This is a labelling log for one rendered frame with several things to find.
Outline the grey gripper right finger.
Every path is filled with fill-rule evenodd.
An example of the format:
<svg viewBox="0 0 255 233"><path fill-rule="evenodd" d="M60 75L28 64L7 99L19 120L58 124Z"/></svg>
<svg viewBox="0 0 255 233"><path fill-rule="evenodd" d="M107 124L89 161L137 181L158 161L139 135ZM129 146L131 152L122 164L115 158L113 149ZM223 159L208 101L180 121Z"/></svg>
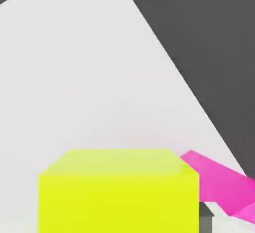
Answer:
<svg viewBox="0 0 255 233"><path fill-rule="evenodd" d="M200 203L199 233L255 233L255 224L228 216L217 203Z"/></svg>

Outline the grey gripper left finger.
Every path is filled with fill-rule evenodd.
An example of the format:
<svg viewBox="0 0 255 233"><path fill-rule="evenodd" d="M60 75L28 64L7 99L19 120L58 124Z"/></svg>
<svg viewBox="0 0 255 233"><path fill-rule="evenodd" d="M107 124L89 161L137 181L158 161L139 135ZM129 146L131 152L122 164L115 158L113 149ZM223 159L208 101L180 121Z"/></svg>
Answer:
<svg viewBox="0 0 255 233"><path fill-rule="evenodd" d="M37 233L38 206L0 207L0 233Z"/></svg>

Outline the small yellow cube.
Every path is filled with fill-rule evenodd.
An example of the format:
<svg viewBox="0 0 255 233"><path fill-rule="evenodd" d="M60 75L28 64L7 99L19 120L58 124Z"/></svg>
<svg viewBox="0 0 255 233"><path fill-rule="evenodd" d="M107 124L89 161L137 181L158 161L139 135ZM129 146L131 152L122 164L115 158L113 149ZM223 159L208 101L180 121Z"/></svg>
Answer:
<svg viewBox="0 0 255 233"><path fill-rule="evenodd" d="M38 233L199 233L199 175L167 149L77 149L38 178Z"/></svg>

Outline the large pink box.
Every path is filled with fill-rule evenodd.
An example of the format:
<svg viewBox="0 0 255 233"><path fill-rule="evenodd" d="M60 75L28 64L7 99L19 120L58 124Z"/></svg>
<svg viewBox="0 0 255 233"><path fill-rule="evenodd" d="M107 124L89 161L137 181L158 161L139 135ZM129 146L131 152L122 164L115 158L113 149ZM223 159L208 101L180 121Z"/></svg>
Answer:
<svg viewBox="0 0 255 233"><path fill-rule="evenodd" d="M199 174L200 201L255 225L255 180L192 150L181 159Z"/></svg>

